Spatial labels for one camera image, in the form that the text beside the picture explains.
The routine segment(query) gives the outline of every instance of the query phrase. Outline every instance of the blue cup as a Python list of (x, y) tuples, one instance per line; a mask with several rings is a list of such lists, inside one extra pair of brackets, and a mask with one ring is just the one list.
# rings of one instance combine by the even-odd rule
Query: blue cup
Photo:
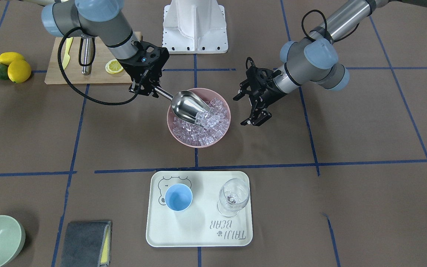
[(166, 205), (173, 211), (183, 211), (192, 203), (192, 191), (185, 184), (175, 184), (166, 191)]

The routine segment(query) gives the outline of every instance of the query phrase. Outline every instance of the yellow knife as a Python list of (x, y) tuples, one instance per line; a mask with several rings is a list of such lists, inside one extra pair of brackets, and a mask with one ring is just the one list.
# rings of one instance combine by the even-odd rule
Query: yellow knife
[(70, 51), (70, 47), (72, 46), (73, 37), (66, 39), (66, 50), (64, 53), (64, 59), (62, 60), (62, 67), (65, 69), (70, 61), (70, 55), (68, 52)]

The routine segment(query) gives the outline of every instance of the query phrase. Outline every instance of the folded towel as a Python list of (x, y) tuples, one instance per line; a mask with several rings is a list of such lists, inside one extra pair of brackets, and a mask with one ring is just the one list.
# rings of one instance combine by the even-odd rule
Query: folded towel
[(111, 221), (71, 222), (67, 226), (61, 267), (110, 264)]

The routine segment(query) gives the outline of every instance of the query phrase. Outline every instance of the light blue joint cap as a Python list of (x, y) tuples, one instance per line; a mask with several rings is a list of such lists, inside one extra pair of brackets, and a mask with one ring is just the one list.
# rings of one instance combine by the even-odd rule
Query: light blue joint cap
[(107, 22), (123, 9), (123, 0), (75, 0), (80, 15), (92, 22)]
[(340, 91), (344, 89), (347, 86), (347, 84), (349, 84), (349, 81), (350, 81), (350, 73), (349, 73), (349, 70), (345, 68), (345, 73), (342, 80), (336, 86), (334, 86), (333, 88), (330, 88), (328, 91)]
[(52, 12), (53, 7), (54, 4), (50, 4), (42, 9), (42, 24), (44, 24), (44, 27), (50, 34), (57, 37), (63, 37), (64, 35), (60, 32), (59, 28), (57, 27), (56, 20), (54, 19), (54, 14)]
[(294, 43), (295, 41), (289, 41), (281, 48), (281, 51), (279, 52), (279, 59), (281, 59), (283, 63), (286, 63), (286, 61), (288, 61), (288, 53)]
[(317, 39), (304, 48), (304, 56), (315, 67), (329, 69), (339, 61), (334, 47), (324, 38)]

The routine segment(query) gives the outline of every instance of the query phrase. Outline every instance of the cartoon bear face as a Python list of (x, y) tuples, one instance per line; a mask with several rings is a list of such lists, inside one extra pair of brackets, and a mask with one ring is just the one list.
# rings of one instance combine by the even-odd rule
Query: cartoon bear face
[(166, 206), (166, 200), (164, 199), (164, 196), (166, 195), (166, 191), (168, 190), (169, 186), (172, 186), (174, 184), (185, 184), (189, 188), (192, 187), (192, 182), (188, 179), (188, 176), (185, 178), (180, 178), (179, 176), (171, 176), (169, 178), (162, 177), (162, 179), (158, 183), (159, 188), (159, 204)]

